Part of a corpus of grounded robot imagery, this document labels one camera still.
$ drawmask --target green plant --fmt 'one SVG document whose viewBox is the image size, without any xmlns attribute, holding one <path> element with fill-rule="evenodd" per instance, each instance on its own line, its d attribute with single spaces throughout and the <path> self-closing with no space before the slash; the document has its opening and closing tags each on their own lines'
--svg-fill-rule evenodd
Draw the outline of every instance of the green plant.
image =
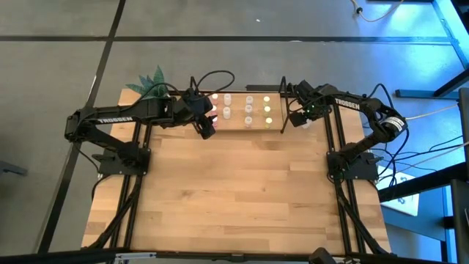
<svg viewBox="0 0 469 264">
<path fill-rule="evenodd" d="M 139 86 L 137 84 L 126 84 L 125 86 L 132 89 L 134 92 L 137 92 L 141 95 L 145 94 L 148 92 L 149 89 L 152 89 L 152 87 L 157 84 L 157 83 L 162 83 L 164 82 L 164 75 L 163 71 L 161 71 L 160 65 L 156 68 L 155 74 L 153 74 L 153 79 L 151 79 L 149 76 L 146 78 L 143 76 L 139 76 L 140 82 L 142 86 Z M 168 95 L 168 87 L 166 85 L 161 84 L 158 85 L 157 87 L 153 88 L 146 96 L 144 99 L 148 98 L 162 98 Z"/>
</svg>

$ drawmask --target gray floor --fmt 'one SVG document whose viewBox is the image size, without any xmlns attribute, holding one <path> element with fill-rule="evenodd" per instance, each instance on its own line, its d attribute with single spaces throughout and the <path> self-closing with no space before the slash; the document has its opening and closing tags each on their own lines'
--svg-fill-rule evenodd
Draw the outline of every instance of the gray floor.
<svg viewBox="0 0 469 264">
<path fill-rule="evenodd" d="M 359 2 L 369 17 L 389 7 Z M 107 35 L 117 3 L 3 0 L 0 34 Z M 367 23 L 354 18 L 347 0 L 128 0 L 117 34 L 446 36 L 431 4 L 405 3 L 391 17 Z M 29 170 L 26 177 L 0 177 L 0 255 L 35 250 L 69 147 L 63 138 L 65 118 L 83 106 L 102 51 L 103 43 L 0 43 L 0 160 Z M 197 78 L 210 70 L 227 69 L 236 75 L 232 89 L 277 84 L 286 76 L 294 83 L 306 79 L 358 94 L 370 92 L 378 82 L 391 91 L 431 90 L 463 70 L 454 49 L 446 44 L 115 43 L 96 106 L 114 105 L 125 84 L 138 83 L 138 75 L 151 75 L 157 65 L 180 89 L 186 88 L 190 75 Z M 223 76 L 207 79 L 204 89 L 215 89 L 225 81 Z M 377 96 L 385 101 L 382 92 Z M 407 117 L 454 104 L 396 98 L 394 102 Z M 410 122 L 405 149 L 427 150 L 460 134 L 459 110 L 451 109 Z M 390 150 L 400 146 L 402 137 L 390 144 Z M 98 152 L 87 144 L 83 150 Z M 422 166 L 439 169 L 462 160 L 462 151 L 456 151 Z M 79 158 L 51 250 L 79 248 L 95 180 L 92 166 Z M 421 250 L 423 245 L 439 250 L 431 238 L 395 227 L 388 227 L 388 233 L 397 254 L 438 260 L 435 251 Z"/>
</svg>

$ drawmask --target wooden table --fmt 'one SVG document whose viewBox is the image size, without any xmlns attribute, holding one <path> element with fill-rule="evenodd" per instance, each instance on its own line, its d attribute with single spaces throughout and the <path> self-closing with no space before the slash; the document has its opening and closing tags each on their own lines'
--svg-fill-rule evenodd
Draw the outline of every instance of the wooden table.
<svg viewBox="0 0 469 264">
<path fill-rule="evenodd" d="M 130 104 L 138 96 L 124 89 L 119 104 Z M 346 140 L 362 139 L 358 113 L 341 109 L 341 115 Z M 133 126 L 113 125 L 111 135 L 130 141 Z M 324 120 L 308 129 L 288 124 L 284 134 L 218 131 L 208 140 L 188 128 L 152 130 L 151 164 L 131 249 L 311 254 L 323 246 L 332 254 L 344 253 L 336 195 L 325 176 Z M 121 185 L 122 176 L 114 176 L 97 187 L 83 246 L 94 242 L 114 217 Z M 377 192 L 357 180 L 355 191 L 362 221 L 389 250 Z M 123 244 L 126 224 L 124 220 L 118 245 Z"/>
</svg>

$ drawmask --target desk leg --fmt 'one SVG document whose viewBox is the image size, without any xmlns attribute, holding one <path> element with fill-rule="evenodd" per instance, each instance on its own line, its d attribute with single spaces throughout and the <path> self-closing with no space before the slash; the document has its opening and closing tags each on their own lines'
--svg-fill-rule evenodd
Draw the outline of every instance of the desk leg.
<svg viewBox="0 0 469 264">
<path fill-rule="evenodd" d="M 0 173 L 2 172 L 11 172 L 15 173 L 17 175 L 25 175 L 28 171 L 26 169 L 23 169 L 19 166 L 15 166 L 13 164 L 9 164 L 4 161 L 0 161 Z"/>
<path fill-rule="evenodd" d="M 459 96 L 455 89 L 461 87 L 464 83 L 469 81 L 469 69 L 464 70 L 458 76 L 444 84 L 436 91 L 422 91 L 413 89 L 397 89 L 396 96 L 398 98 L 420 98 L 420 99 L 449 99 L 457 100 Z"/>
<path fill-rule="evenodd" d="M 441 169 L 437 172 L 432 172 L 428 175 L 381 189 L 378 191 L 378 195 L 380 197 L 380 202 L 387 202 L 392 199 L 407 197 L 413 194 L 419 194 L 422 191 L 447 186 L 452 179 L 465 180 L 466 175 L 466 163 L 462 162 L 460 164 Z"/>
</svg>

